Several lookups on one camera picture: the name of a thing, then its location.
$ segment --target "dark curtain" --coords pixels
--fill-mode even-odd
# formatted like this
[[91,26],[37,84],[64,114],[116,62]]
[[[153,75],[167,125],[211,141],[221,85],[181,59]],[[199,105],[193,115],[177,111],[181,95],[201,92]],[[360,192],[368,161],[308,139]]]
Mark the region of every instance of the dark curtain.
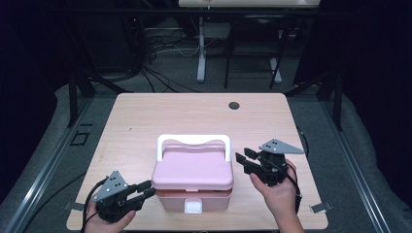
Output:
[[346,68],[354,102],[391,189],[412,207],[412,3],[378,1],[365,11]]
[[42,139],[55,111],[54,92],[71,72],[62,28],[37,2],[0,3],[0,202]]
[[393,192],[410,207],[411,4],[407,0],[323,0],[322,12],[347,12],[352,17],[314,21],[295,77],[301,83],[343,68],[343,92],[371,137],[377,166]]

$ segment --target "gray metal bracket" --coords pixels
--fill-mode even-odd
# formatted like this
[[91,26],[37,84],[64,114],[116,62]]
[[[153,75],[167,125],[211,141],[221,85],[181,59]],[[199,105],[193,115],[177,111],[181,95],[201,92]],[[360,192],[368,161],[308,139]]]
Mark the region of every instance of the gray metal bracket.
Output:
[[112,175],[105,181],[100,190],[94,195],[93,201],[98,202],[107,197],[115,195],[128,187],[118,170],[115,170]]
[[277,139],[272,139],[258,148],[272,153],[304,153],[303,149],[296,148]]

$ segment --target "hand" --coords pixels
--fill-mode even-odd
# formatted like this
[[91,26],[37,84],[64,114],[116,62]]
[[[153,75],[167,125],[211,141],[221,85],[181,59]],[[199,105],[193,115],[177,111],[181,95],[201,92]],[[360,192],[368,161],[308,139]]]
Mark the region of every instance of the hand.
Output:
[[118,222],[110,223],[100,218],[96,212],[96,203],[90,200],[86,216],[86,219],[90,219],[86,223],[85,233],[119,233],[136,216],[136,212],[131,211]]
[[[295,166],[286,160],[289,166],[295,171]],[[294,171],[289,168],[288,175],[296,181]],[[275,217],[275,220],[282,233],[303,232],[299,218],[295,212],[296,189],[293,183],[285,178],[282,183],[274,186],[264,184],[256,174],[250,175],[254,187],[261,193],[267,208]]]

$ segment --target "table surface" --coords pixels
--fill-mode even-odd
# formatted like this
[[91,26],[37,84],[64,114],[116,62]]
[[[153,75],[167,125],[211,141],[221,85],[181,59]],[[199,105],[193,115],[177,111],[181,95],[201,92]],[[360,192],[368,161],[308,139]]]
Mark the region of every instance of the table surface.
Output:
[[[237,110],[229,103],[240,105]],[[234,187],[225,211],[187,215],[166,212],[157,197],[125,228],[128,230],[271,230],[276,222],[262,196],[253,187],[234,154],[277,138],[294,147],[302,145],[288,101],[279,93],[125,93],[118,96],[87,170],[76,202],[84,203],[91,189],[119,170],[129,184],[152,178],[156,140],[161,134],[225,134],[231,140]],[[297,168],[303,194],[298,216],[305,229],[327,227],[326,214],[313,214],[321,203],[304,154],[286,154]],[[67,227],[79,230],[82,213],[73,210]]]
[[180,7],[316,8],[321,0],[179,0]]

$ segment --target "table leg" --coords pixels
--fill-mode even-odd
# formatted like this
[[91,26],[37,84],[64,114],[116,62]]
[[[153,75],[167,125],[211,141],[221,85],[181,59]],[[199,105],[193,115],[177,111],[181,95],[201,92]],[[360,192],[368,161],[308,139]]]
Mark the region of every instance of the table leg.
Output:
[[[270,58],[269,62],[270,62],[270,68],[272,70],[274,70],[276,68],[276,64],[277,64],[276,58],[274,58],[274,57]],[[282,77],[281,77],[281,73],[278,70],[278,72],[276,73],[276,76],[275,76],[275,84],[281,84],[281,83],[282,83]]]
[[205,81],[206,69],[206,50],[204,38],[204,23],[203,17],[199,19],[199,65],[197,67],[197,81],[203,83]]

